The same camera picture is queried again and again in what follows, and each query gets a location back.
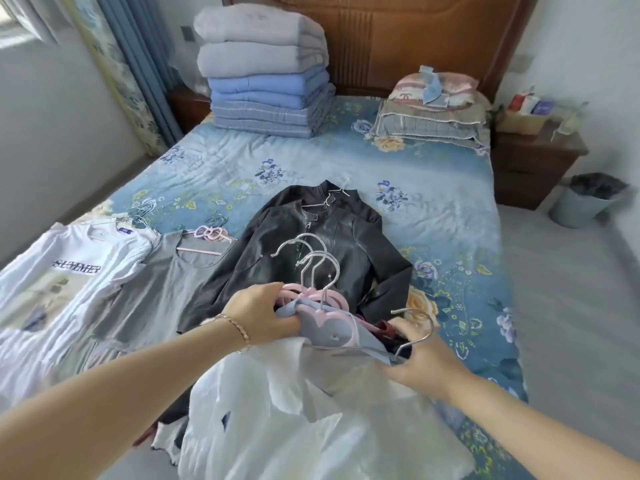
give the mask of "black jacket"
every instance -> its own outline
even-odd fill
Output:
[[[347,300],[352,312],[362,314],[371,323],[391,318],[390,311],[406,304],[412,265],[382,234],[382,219],[361,201],[358,192],[349,196],[331,193],[329,207],[303,205],[322,203],[329,190],[339,187],[324,181],[317,187],[294,185],[272,198],[252,218],[240,239],[235,242],[213,273],[210,285],[214,300],[209,315],[220,313],[236,291],[256,283],[282,281],[299,283],[302,266],[296,261],[307,254],[301,244],[285,246],[271,257],[279,245],[303,232],[315,233],[340,263],[340,277],[334,289]],[[307,238],[315,250],[320,243]],[[316,272],[316,288],[330,282],[335,275],[326,260]],[[310,285],[310,270],[305,285]],[[180,332],[199,323],[189,323]]]

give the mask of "bracelet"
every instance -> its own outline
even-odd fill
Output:
[[[238,329],[238,331],[242,334],[242,336],[244,338],[244,343],[246,344],[245,349],[249,350],[249,348],[251,348],[251,341],[249,340],[249,335],[247,335],[247,332],[244,330],[244,327],[242,325],[240,325],[240,323],[238,323],[235,320],[233,320],[233,318],[230,318],[230,317],[226,316],[225,314],[219,313],[218,315],[216,315],[213,318],[207,318],[206,320],[204,320],[201,323],[201,325],[204,325],[205,323],[213,322],[213,321],[218,320],[220,318],[224,318],[229,323],[231,323],[231,325],[235,326]]]

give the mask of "floral bedsheet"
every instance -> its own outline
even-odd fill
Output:
[[[159,232],[223,225],[238,236],[284,187],[348,179],[347,189],[380,212],[384,233],[414,265],[408,306],[436,317],[471,371],[526,401],[488,154],[373,137],[379,102],[338,97],[310,140],[220,130],[205,120],[93,214],[128,215]],[[470,420],[454,428],[475,455],[472,477],[529,477]]]

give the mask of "wall outlet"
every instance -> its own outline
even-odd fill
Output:
[[[182,31],[182,38],[185,42],[195,42],[196,36],[193,33],[193,29],[188,25],[181,25],[180,30]]]
[[[524,74],[524,72],[528,71],[533,63],[534,55],[529,54],[516,54],[511,59],[511,63],[509,64],[509,69],[507,72],[513,72],[515,74]]]

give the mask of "wooden nightstand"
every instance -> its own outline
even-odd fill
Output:
[[[166,100],[185,134],[196,128],[211,112],[210,99],[194,93],[187,86],[175,88],[167,94]]]
[[[546,124],[538,136],[495,133],[491,164],[496,202],[537,209],[571,165],[589,152],[578,133],[550,141],[556,127]]]

